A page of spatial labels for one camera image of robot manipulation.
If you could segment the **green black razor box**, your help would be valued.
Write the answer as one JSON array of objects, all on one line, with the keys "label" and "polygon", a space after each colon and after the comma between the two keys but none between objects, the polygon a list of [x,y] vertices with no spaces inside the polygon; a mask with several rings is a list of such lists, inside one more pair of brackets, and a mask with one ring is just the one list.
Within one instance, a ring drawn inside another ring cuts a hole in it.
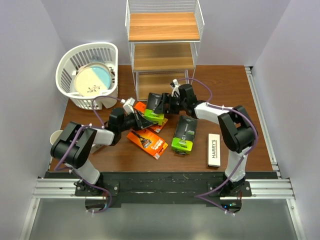
[{"label": "green black razor box", "polygon": [[179,117],[172,139],[171,149],[178,155],[189,155],[192,151],[198,120],[189,116]]},{"label": "green black razor box", "polygon": [[165,118],[163,113],[155,113],[155,109],[159,106],[161,100],[161,94],[150,92],[148,94],[147,104],[144,111],[144,117],[159,126],[164,123]]}]

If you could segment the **orange Gillette razor pack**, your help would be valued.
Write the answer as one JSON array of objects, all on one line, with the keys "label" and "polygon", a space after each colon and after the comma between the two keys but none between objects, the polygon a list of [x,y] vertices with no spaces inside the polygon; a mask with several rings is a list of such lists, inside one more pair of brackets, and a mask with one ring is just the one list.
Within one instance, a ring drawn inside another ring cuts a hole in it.
[{"label": "orange Gillette razor pack", "polygon": [[[146,104],[144,104],[144,103],[142,103],[142,102],[139,101],[139,102],[137,102],[137,103],[135,104],[135,106],[134,106],[133,108],[134,108],[135,110],[137,110],[137,111],[140,111],[140,112],[144,115],[145,110],[146,110],[146,107],[147,107]],[[153,132],[155,132],[155,133],[159,133],[159,132],[164,128],[164,126],[165,126],[165,124],[166,124],[167,122],[168,122],[168,119],[167,119],[167,118],[164,118],[162,125],[154,124],[154,125],[148,127],[147,129],[150,130],[150,131],[153,131]]]},{"label": "orange Gillette razor pack", "polygon": [[148,129],[131,130],[126,137],[156,160],[161,157],[168,147],[164,139]]}]

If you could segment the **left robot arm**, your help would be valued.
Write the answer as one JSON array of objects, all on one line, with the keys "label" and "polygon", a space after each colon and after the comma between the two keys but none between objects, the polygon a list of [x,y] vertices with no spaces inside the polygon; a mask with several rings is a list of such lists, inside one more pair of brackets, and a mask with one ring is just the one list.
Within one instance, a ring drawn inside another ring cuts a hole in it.
[{"label": "left robot arm", "polygon": [[153,125],[139,111],[125,113],[121,107],[114,108],[101,127],[71,121],[51,147],[50,155],[58,160],[54,170],[61,171],[61,165],[65,165],[82,179],[80,187],[86,187],[92,196],[99,196],[107,189],[102,174],[89,160],[92,145],[114,146],[120,141],[122,132],[143,130]]}]

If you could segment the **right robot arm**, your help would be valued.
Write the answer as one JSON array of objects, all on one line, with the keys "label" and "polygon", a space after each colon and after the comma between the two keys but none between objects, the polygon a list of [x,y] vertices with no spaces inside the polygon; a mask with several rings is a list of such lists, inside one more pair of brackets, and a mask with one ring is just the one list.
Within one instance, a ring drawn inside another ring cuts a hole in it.
[{"label": "right robot arm", "polygon": [[191,84],[177,84],[172,93],[155,93],[151,110],[155,114],[180,114],[184,111],[196,120],[206,120],[219,125],[223,141],[228,148],[227,168],[223,182],[196,198],[204,198],[218,190],[233,197],[240,190],[246,177],[249,153],[256,147],[258,132],[246,109],[242,106],[225,107],[198,100]]}]

